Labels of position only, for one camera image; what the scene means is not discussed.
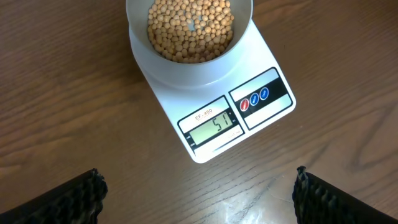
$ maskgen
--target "wooden table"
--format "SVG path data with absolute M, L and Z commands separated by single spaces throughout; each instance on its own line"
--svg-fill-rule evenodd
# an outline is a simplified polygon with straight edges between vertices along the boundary
M 95 167 L 100 223 L 295 223 L 305 165 L 398 218 L 397 14 L 395 0 L 255 1 L 297 107 L 196 164 L 135 63 L 125 1 L 3 0 L 0 212 Z

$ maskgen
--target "blue button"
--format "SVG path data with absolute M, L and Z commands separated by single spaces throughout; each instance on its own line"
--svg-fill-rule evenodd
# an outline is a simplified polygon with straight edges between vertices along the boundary
M 253 93 L 250 96 L 250 105 L 256 106 L 259 103 L 259 95 L 257 93 Z
M 260 91 L 260 99 L 261 100 L 266 100 L 268 98 L 269 95 L 269 90 L 267 87 L 264 87 L 261 89 Z

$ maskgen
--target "wood grain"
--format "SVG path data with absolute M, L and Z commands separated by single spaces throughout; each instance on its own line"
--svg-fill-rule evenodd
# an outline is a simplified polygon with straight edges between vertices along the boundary
M 196 164 L 135 63 L 124 1 L 1 1 L 0 212 L 95 167 L 100 223 L 295 223 L 305 165 L 398 218 L 398 2 L 254 4 L 297 107 Z

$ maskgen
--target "scale display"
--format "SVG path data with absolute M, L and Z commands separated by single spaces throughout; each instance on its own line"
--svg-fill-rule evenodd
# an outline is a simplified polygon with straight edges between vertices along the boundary
M 217 150 L 244 134 L 225 96 L 181 119 L 178 126 L 195 153 Z
M 194 129 L 190 132 L 190 135 L 196 145 L 206 141 L 212 136 L 218 134 L 220 131 L 227 129 L 232 126 L 232 121 L 228 116 L 227 112 L 221 113 L 217 117 L 207 121 L 199 128 Z

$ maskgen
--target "black object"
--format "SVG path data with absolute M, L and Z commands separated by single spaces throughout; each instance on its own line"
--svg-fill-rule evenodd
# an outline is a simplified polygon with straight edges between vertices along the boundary
M 398 220 L 297 168 L 293 201 L 298 224 L 396 224 Z
M 4 224 L 97 224 L 102 201 L 108 192 L 104 177 L 96 169 L 0 214 Z

